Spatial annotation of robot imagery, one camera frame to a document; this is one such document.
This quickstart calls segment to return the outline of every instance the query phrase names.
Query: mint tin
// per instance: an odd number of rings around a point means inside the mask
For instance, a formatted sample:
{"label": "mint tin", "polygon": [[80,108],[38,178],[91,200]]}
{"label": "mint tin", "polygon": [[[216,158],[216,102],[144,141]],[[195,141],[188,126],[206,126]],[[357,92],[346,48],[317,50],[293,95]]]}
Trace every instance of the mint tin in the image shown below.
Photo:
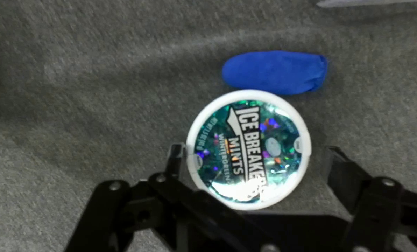
{"label": "mint tin", "polygon": [[263,91],[235,91],[209,104],[188,136],[195,183],[235,210],[289,196],[305,175],[311,137],[300,113]]}

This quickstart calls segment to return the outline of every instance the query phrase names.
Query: blue glove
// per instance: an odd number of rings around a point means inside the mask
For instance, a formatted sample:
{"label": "blue glove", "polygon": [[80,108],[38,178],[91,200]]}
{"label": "blue glove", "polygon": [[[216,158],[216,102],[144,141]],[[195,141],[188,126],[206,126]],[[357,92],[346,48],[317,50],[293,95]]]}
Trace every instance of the blue glove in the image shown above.
{"label": "blue glove", "polygon": [[324,56],[286,50],[244,53],[223,66],[223,80],[228,85],[280,95],[319,90],[326,73],[328,62]]}

